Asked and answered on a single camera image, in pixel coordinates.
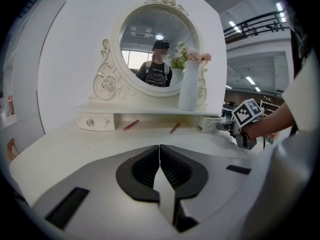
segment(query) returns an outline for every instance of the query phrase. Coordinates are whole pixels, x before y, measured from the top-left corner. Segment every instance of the mirror frame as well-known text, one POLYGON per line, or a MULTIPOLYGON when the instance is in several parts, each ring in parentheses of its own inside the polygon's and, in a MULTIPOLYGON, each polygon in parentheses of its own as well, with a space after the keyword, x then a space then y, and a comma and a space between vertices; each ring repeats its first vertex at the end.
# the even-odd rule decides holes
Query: mirror frame
POLYGON ((188 28, 192 35, 193 45, 201 52, 203 50, 202 38, 189 18, 188 12, 182 7, 181 4, 176 4, 175 0, 146 0, 143 4, 132 6, 129 10, 125 11, 118 21, 116 22, 110 40, 110 56, 112 57, 113 66, 118 70, 123 79, 133 89, 153 97, 169 97, 180 93, 181 82, 169 87, 156 87, 149 85, 139 78, 137 78, 127 66, 121 51, 121 37, 125 30, 126 23, 130 16, 141 11, 148 11, 150 9, 157 9, 159 11, 168 12, 178 19, 188 28))

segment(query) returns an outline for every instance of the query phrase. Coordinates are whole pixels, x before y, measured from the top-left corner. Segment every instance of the white sleeve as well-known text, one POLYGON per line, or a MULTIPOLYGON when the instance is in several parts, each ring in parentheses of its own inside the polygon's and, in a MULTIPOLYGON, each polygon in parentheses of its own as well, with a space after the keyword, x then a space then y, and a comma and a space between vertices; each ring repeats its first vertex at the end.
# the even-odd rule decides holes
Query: white sleeve
POLYGON ((320 66, 315 50, 310 52, 306 64, 282 94, 296 125, 301 131, 319 128, 320 66))

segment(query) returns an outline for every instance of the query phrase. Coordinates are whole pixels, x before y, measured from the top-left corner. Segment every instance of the drawer knob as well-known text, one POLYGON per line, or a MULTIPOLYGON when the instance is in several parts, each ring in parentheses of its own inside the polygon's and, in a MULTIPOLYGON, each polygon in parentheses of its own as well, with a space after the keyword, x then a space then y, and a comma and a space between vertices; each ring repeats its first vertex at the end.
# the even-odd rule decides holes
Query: drawer knob
POLYGON ((92 119, 88 119, 88 120, 86 121, 86 124, 87 124, 88 126, 93 126, 93 125, 94 125, 94 121, 93 121, 92 119))

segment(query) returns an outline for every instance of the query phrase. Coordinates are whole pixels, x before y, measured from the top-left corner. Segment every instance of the ornate scroll decoration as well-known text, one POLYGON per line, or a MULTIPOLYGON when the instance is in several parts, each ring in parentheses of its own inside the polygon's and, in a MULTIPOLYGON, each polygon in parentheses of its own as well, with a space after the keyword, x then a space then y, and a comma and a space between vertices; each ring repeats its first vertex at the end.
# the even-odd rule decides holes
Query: ornate scroll decoration
POLYGON ((99 67, 98 72, 93 80, 93 91, 97 97, 102 100, 110 101, 116 95, 120 95, 123 99, 127 96, 137 94, 130 86, 121 83, 121 75, 114 67, 110 58, 110 45, 107 39, 102 42, 103 50, 101 55, 103 63, 99 67))
POLYGON ((207 98, 207 88, 206 81, 204 78, 204 73, 208 70, 206 68, 201 69, 200 77, 199 77, 199 90, 198 90, 198 100, 196 102, 197 105, 202 105, 205 103, 207 98))
POLYGON ((183 8, 181 4, 176 4, 176 0, 146 0, 145 4, 163 4, 167 6, 174 7, 178 9, 180 12, 184 13, 185 15, 189 16, 188 12, 183 8))

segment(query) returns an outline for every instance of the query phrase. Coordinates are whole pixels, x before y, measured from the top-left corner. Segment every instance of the window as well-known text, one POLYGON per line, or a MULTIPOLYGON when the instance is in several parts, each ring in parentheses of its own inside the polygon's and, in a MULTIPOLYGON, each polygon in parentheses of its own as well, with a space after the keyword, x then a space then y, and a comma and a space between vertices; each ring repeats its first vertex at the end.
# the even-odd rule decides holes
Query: window
POLYGON ((133 50, 123 50, 122 56, 125 63, 128 65, 129 69, 139 70, 144 62, 152 60, 153 53, 133 51, 133 50))

